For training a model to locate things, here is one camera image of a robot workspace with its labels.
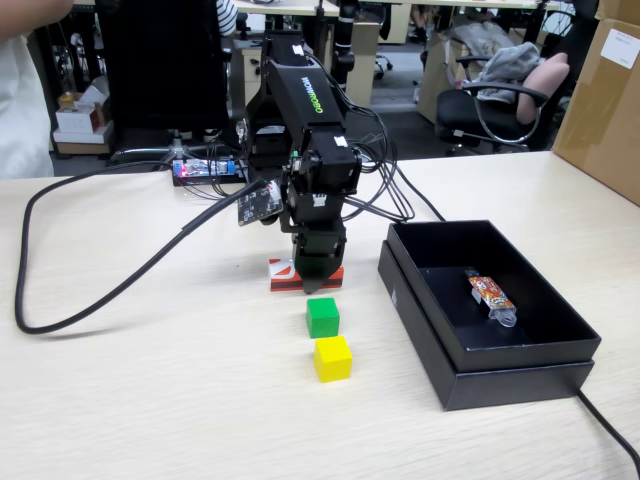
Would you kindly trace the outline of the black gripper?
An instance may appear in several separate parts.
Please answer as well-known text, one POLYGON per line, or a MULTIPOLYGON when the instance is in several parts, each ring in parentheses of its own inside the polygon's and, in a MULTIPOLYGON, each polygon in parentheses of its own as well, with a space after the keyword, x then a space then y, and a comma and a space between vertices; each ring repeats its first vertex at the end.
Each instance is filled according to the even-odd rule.
POLYGON ((342 264, 343 203, 342 195, 290 192, 280 213, 281 230, 291 235, 294 267, 307 294, 318 291, 342 264))

